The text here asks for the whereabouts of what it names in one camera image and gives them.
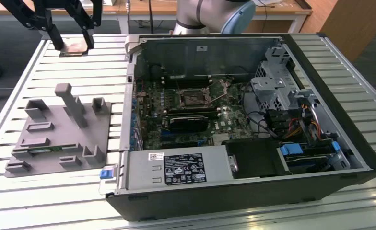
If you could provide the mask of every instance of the black cable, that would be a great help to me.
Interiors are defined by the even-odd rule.
[[[156,26],[155,31],[160,28],[163,22],[164,22],[164,20],[160,21],[160,24]]]
[[[139,24],[140,27],[144,27],[144,25],[140,24],[137,20],[133,20],[133,21],[135,21],[136,24]]]
[[[271,7],[268,7],[260,0],[257,0],[264,6],[264,9],[265,9],[265,20],[264,20],[264,26],[263,26],[263,32],[264,32],[264,30],[265,30],[265,25],[267,25],[267,8],[272,8],[272,7],[275,7],[275,6],[271,6]]]
[[[241,96],[241,109],[243,109],[243,111],[244,111],[244,114],[247,115],[248,119],[257,125],[257,127],[261,127],[261,128],[271,134],[271,136],[272,136],[274,138],[282,139],[282,138],[276,135],[276,133],[275,133],[268,127],[265,127],[264,125],[261,125],[257,121],[253,120],[252,117],[248,116],[251,113],[256,113],[256,111],[252,111],[252,112],[247,113],[247,110],[245,110],[245,103],[244,103],[244,101],[245,101],[245,92],[247,92],[247,88],[248,88],[249,86],[251,86],[251,81],[249,81],[249,83],[247,84],[247,86],[245,86],[245,88],[244,88],[244,92],[243,92],[243,96]]]
[[[268,134],[267,132],[260,132],[260,123],[264,121],[264,119],[261,119],[259,122],[257,122],[257,132],[253,132],[252,134],[256,134],[256,137],[259,138],[259,139],[267,139],[267,138],[271,138],[271,137],[264,137],[264,138],[261,138],[261,137],[259,137],[259,134],[261,134],[261,133],[265,133],[265,134]]]
[[[151,6],[151,0],[148,0],[148,8],[149,8],[149,29],[151,33],[155,33],[155,26],[153,26],[153,21],[152,21],[152,6]]]
[[[261,116],[265,115],[265,113],[264,113],[263,111],[252,111],[252,112],[248,113],[248,115],[249,115],[249,114],[253,114],[253,113],[257,113],[257,114],[260,114]]]
[[[229,76],[229,75],[232,74],[231,71],[235,70],[235,68],[241,68],[241,69],[244,70],[244,72],[245,72],[248,75],[252,75],[251,72],[245,69],[245,67],[243,67],[243,66],[232,66],[232,67],[228,69],[229,71],[225,72],[225,75],[227,75],[228,77],[231,77],[231,76]]]

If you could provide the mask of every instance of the white table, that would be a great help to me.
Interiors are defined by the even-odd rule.
[[[374,88],[328,39],[315,34],[292,36],[376,151]],[[59,57],[51,41],[40,42],[0,114],[0,229],[376,228],[376,178],[344,188],[320,201],[149,222],[123,220],[100,194],[99,169],[5,178],[4,167],[27,118],[23,107],[33,98],[41,98],[48,105],[63,104],[53,96],[57,83],[71,83],[72,94],[80,95],[84,103],[93,97],[104,97],[113,103],[107,165],[117,163],[127,66],[124,40],[121,34],[95,35],[95,49],[87,57]],[[115,184],[105,186],[103,189],[111,189]]]

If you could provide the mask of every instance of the warning label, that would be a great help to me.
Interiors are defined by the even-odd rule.
[[[207,182],[203,154],[164,156],[165,184]]]

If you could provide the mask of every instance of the barcode sticker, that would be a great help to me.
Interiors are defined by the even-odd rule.
[[[163,160],[164,159],[164,153],[163,152],[151,152],[148,154],[148,160],[155,161],[155,160]]]

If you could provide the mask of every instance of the floor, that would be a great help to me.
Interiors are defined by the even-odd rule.
[[[155,22],[156,33],[167,33],[172,30],[175,22]],[[79,26],[75,22],[56,22],[61,34],[79,34]],[[97,34],[119,34],[120,28],[116,21],[104,21],[101,27],[96,28]],[[139,28],[132,22],[131,33],[149,33],[149,27]],[[40,34],[28,30],[19,22],[0,22],[0,65],[4,75],[0,78],[0,87],[15,87],[20,75],[27,67],[36,46],[40,41]],[[354,63],[360,73],[376,88],[376,38],[367,47],[362,56]],[[0,112],[8,100],[12,90],[0,90]]]

